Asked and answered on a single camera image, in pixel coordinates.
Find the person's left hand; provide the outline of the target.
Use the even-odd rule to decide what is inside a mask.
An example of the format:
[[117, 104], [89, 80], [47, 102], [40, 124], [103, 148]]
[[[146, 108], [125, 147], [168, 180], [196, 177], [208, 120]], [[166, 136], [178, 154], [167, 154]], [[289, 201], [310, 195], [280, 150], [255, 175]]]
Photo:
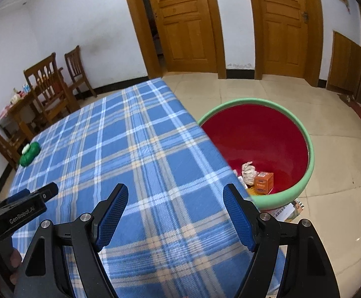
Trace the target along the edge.
[[0, 255], [0, 276], [4, 280], [9, 280], [11, 285], [15, 286], [19, 278], [19, 268], [22, 264], [22, 256], [15, 248], [11, 249], [11, 253], [2, 257]]

